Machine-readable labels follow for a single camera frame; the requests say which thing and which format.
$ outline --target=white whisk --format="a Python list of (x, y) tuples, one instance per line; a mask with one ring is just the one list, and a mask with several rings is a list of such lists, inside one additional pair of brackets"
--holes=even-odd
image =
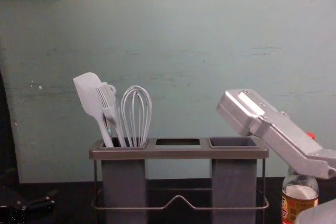
[[(140, 86), (129, 87), (121, 100), (121, 116), (130, 147), (144, 147), (152, 117), (152, 100), (146, 89)], [(135, 111), (139, 108), (139, 118), (136, 118)]]

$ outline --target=light green wall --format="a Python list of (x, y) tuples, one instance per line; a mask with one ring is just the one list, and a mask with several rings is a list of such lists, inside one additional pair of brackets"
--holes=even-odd
[[(88, 71), (119, 98), (148, 89), (153, 137), (235, 135), (215, 107), (224, 90), (253, 88), (336, 149), (335, 19), (336, 0), (0, 0), (21, 182), (92, 180), (100, 132), (72, 83)], [(150, 166), (150, 177), (208, 175), (207, 162)], [(272, 154), (267, 175), (285, 170)]]

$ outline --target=utensil caddy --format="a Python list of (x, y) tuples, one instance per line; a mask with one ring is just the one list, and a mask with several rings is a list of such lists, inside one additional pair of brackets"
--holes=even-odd
[[(256, 137), (150, 138), (144, 148), (106, 148), (102, 140), (89, 151), (94, 161), (94, 209), (106, 211), (106, 224), (148, 224), (149, 211), (163, 211), (183, 200), (195, 211), (211, 211), (212, 224), (255, 224), (256, 211), (262, 222), (265, 197), (266, 144)], [(175, 195), (164, 206), (148, 206), (146, 159), (211, 159), (212, 205), (198, 207), (183, 195)], [(256, 206), (257, 160), (262, 159), (263, 205)], [(98, 206), (97, 161), (101, 161), (104, 205)]]

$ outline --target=red bottle cap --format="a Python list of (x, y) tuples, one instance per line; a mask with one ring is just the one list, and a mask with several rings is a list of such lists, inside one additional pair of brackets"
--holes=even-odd
[(312, 138), (312, 139), (315, 140), (315, 134), (314, 134), (314, 133), (312, 133), (312, 132), (306, 132), (306, 134), (307, 134), (310, 138)]

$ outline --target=bottle label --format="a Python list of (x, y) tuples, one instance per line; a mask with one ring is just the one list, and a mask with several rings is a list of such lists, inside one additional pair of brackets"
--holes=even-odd
[(296, 217), (302, 211), (316, 207), (318, 198), (314, 199), (295, 199), (286, 194), (282, 194), (282, 224), (294, 224)]

